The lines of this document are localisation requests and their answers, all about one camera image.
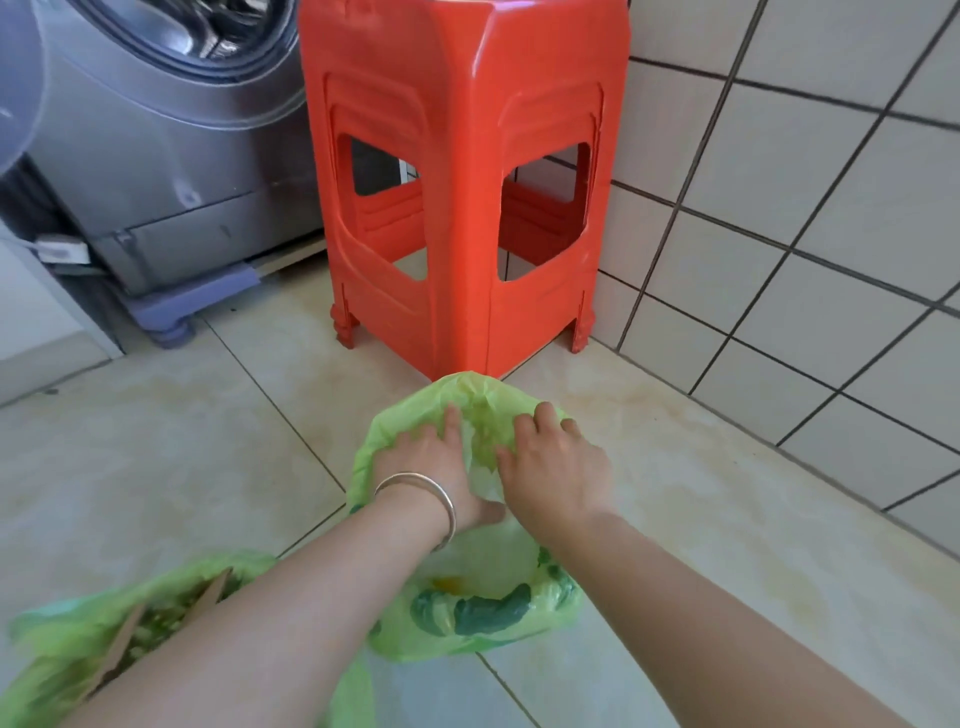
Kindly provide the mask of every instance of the bracelet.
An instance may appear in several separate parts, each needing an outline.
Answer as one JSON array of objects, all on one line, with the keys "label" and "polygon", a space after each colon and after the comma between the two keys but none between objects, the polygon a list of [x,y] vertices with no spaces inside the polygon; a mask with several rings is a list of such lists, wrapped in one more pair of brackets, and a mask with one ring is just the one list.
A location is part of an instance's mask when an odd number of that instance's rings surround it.
[{"label": "bracelet", "polygon": [[394,483],[405,482],[416,487],[424,487],[426,490],[429,490],[433,493],[434,496],[438,497],[441,503],[446,508],[446,514],[450,518],[450,530],[447,532],[444,539],[440,541],[434,551],[439,551],[441,548],[450,543],[450,540],[457,533],[457,511],[453,507],[453,501],[450,499],[450,496],[446,494],[444,486],[434,480],[432,477],[427,477],[422,473],[394,473],[388,478],[384,478],[380,481],[380,484],[373,489],[373,497],[376,498],[376,494],[386,488],[388,485],[393,485]]}]

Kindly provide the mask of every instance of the tiled wall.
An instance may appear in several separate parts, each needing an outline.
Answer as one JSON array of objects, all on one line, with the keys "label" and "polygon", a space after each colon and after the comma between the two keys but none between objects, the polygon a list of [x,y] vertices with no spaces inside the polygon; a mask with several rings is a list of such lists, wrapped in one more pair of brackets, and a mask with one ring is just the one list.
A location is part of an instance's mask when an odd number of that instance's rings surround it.
[{"label": "tiled wall", "polygon": [[960,553],[955,15],[633,0],[594,336]]}]

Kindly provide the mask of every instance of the garbage bag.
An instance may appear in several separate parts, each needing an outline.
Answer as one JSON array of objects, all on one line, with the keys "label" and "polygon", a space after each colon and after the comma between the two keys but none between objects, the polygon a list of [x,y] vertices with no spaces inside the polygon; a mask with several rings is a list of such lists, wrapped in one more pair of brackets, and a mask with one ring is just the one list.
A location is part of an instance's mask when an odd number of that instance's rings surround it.
[{"label": "garbage bag", "polygon": [[[46,728],[77,707],[117,630],[137,604],[174,599],[196,590],[223,570],[241,585],[269,569],[276,558],[253,551],[226,553],[168,571],[132,587],[70,599],[26,612],[8,627],[11,641],[34,660],[0,696],[0,726]],[[324,728],[374,728],[373,690],[360,655],[318,723]]]},{"label": "garbage bag", "polygon": [[[463,413],[464,464],[477,496],[503,502],[495,445],[514,444],[514,417],[538,400],[498,379],[446,376],[373,418],[356,454],[347,503],[369,502],[374,454],[423,423],[443,427],[449,402]],[[572,622],[582,593],[569,574],[510,514],[459,534],[430,554],[380,616],[368,641],[384,657],[426,660],[512,643]]]}]

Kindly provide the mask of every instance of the white wall tile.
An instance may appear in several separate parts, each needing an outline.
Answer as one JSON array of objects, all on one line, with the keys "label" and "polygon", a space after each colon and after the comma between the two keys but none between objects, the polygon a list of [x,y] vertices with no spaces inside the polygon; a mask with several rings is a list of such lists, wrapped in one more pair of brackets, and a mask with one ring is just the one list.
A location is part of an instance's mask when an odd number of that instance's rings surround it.
[{"label": "white wall tile", "polygon": [[906,501],[890,514],[960,556],[960,477]]},{"label": "white wall tile", "polygon": [[644,296],[620,352],[689,392],[723,341],[722,333]]},{"label": "white wall tile", "polygon": [[536,267],[536,265],[533,263],[528,263],[519,255],[510,253],[510,260],[507,263],[507,280],[516,280],[518,278],[522,278]]},{"label": "white wall tile", "polygon": [[613,176],[676,200],[723,83],[630,63]]},{"label": "white wall tile", "polygon": [[637,288],[643,285],[670,211],[666,205],[612,187],[600,267]]},{"label": "white wall tile", "polygon": [[634,0],[630,52],[640,58],[727,73],[756,0]]},{"label": "white wall tile", "polygon": [[731,341],[713,362],[694,396],[775,444],[829,394],[830,390],[822,384]]},{"label": "white wall tile", "polygon": [[739,75],[882,107],[951,0],[770,0]]},{"label": "white wall tile", "polygon": [[736,335],[840,386],[923,312],[895,293],[791,255]]},{"label": "white wall tile", "polygon": [[894,109],[942,121],[960,121],[960,23],[950,24]]},{"label": "white wall tile", "polygon": [[879,508],[960,468],[960,455],[843,396],[782,447]]},{"label": "white wall tile", "polygon": [[593,338],[616,348],[638,295],[630,286],[598,273],[593,291],[593,313],[596,315]]},{"label": "white wall tile", "polygon": [[960,320],[934,311],[850,386],[853,397],[960,448]]},{"label": "white wall tile", "polygon": [[799,247],[938,299],[960,279],[958,199],[960,134],[888,118]]},{"label": "white wall tile", "polygon": [[535,159],[519,168],[516,181],[562,202],[573,199],[577,173],[549,159]]},{"label": "white wall tile", "polygon": [[647,290],[729,331],[783,253],[681,212]]},{"label": "white wall tile", "polygon": [[874,115],[734,86],[685,203],[789,243]]}]

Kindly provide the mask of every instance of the cardboard piece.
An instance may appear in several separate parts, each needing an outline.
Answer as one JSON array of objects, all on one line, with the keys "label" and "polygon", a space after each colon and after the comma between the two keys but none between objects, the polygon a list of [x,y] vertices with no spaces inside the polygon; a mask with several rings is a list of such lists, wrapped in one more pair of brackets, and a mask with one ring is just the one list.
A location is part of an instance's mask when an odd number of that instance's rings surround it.
[{"label": "cardboard piece", "polygon": [[[206,589],[204,589],[204,592],[200,595],[200,598],[187,610],[180,629],[183,629],[183,627],[190,622],[196,621],[201,615],[216,606],[224,593],[224,587],[227,585],[227,580],[230,578],[232,571],[232,569],[224,569],[210,581]],[[109,674],[120,665],[120,661],[123,660],[123,656],[127,654],[127,649],[130,647],[133,631],[139,626],[144,613],[147,611],[147,607],[148,605],[146,603],[137,604],[127,615],[123,624],[120,625],[120,629],[117,630],[113,642],[110,643],[107,654],[104,655],[103,662],[97,668],[93,677],[90,678],[90,684],[81,695],[79,703],[89,700],[90,697],[103,686],[104,680]]]}]

